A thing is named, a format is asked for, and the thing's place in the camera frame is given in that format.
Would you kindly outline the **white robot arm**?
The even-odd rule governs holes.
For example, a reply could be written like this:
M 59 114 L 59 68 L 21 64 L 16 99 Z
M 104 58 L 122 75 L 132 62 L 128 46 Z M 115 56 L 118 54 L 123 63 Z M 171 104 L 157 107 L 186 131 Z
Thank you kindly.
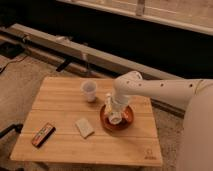
M 213 171 L 213 79 L 145 80 L 131 71 L 114 80 L 113 111 L 142 95 L 185 109 L 176 171 Z

